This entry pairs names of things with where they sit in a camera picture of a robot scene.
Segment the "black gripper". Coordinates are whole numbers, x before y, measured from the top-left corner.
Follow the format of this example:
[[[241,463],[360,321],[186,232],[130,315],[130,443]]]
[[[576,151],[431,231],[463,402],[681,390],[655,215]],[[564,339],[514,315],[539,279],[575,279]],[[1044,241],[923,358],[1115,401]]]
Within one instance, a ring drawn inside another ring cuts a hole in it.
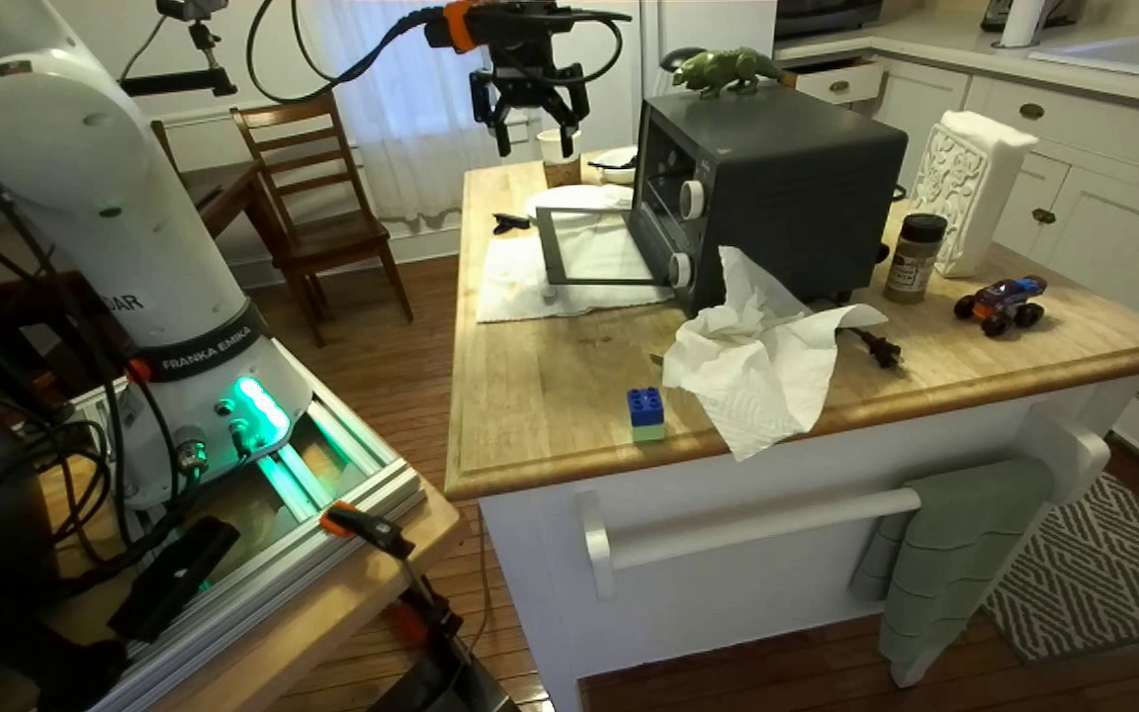
[[[555,35],[576,25],[555,0],[480,4],[465,31],[492,51],[492,67],[472,76],[474,118],[492,132],[500,157],[510,157],[510,108],[540,108],[558,118],[558,157],[576,154],[576,124],[588,116],[587,72],[555,62]]]

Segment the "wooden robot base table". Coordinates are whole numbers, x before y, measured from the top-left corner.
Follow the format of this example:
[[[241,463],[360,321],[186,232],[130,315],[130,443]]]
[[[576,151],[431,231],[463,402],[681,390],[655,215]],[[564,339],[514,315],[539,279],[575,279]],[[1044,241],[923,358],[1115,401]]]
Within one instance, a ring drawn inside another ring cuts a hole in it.
[[[394,559],[326,534],[322,514],[347,503],[411,528],[431,498],[407,463],[370,473],[326,463],[311,494],[294,473],[254,469],[207,485],[182,526],[220,518],[233,548],[158,639],[125,639],[125,668],[92,712],[270,703],[333,634],[370,621],[398,590]]]

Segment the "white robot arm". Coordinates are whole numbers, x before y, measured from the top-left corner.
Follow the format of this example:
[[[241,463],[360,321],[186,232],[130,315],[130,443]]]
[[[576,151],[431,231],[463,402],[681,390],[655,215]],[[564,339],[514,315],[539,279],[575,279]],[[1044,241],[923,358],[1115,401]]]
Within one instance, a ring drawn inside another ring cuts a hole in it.
[[[289,438],[307,370],[258,325],[144,108],[49,0],[0,0],[0,190],[130,337],[161,415],[125,427],[130,511]]]

